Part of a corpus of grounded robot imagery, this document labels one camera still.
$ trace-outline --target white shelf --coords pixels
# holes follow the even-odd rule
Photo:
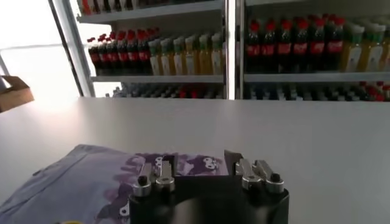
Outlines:
[[[101,13],[79,16],[80,23],[103,24],[124,19],[150,18],[156,16],[176,15],[193,12],[206,12],[222,9],[222,0],[195,2],[177,5],[164,5],[145,9],[135,9],[122,12]]]
[[[390,81],[390,72],[303,74],[244,74],[244,82],[359,82]]]
[[[247,6],[252,5],[266,5],[266,4],[278,4],[287,2],[302,2],[304,0],[246,0]]]
[[[143,76],[95,76],[92,82],[127,83],[222,83],[223,75],[143,75]]]

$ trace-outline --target white table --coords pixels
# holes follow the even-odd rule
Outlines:
[[[390,104],[174,99],[29,103],[0,114],[0,201],[77,144],[265,159],[292,224],[390,222]]]

